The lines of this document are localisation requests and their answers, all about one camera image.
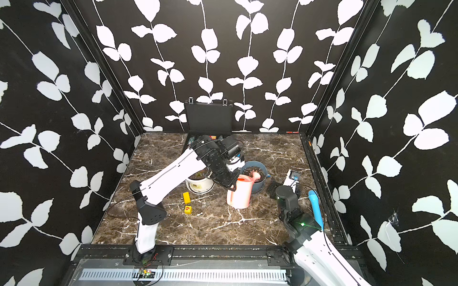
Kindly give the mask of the pink watering can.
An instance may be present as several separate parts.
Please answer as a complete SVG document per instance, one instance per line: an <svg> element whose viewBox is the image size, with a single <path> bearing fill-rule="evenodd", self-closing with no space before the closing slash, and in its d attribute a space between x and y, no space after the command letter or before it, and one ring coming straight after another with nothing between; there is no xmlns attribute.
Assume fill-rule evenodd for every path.
<svg viewBox="0 0 458 286"><path fill-rule="evenodd" d="M239 175L236 184L236 191L227 192L227 204L235 209L246 209L250 204L252 187L255 178L246 175Z"/></svg>

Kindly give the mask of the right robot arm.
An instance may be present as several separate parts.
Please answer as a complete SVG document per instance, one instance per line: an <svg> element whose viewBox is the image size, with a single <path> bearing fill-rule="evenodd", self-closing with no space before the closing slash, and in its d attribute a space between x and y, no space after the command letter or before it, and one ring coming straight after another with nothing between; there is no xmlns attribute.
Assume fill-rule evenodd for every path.
<svg viewBox="0 0 458 286"><path fill-rule="evenodd" d="M324 230L320 197L315 190L308 195L313 214L305 213L296 193L297 181L273 182L268 193L277 201L279 220L289 238L282 246L286 262L286 282L290 286L373 286L360 251L344 245L336 247Z"/></svg>

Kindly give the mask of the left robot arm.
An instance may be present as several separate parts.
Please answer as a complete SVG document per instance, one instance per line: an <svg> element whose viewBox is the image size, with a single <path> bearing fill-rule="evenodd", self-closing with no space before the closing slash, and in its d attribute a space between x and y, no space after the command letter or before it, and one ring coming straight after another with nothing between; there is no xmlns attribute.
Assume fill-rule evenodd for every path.
<svg viewBox="0 0 458 286"><path fill-rule="evenodd" d="M195 173L208 169L214 183L236 191L240 175L231 162L241 155L242 142L234 136L212 139L203 135L193 141L182 155L158 174L142 182L133 181L130 185L138 213L138 230L135 246L139 254L156 247L156 233L159 223L167 216L163 199L177 186Z"/></svg>

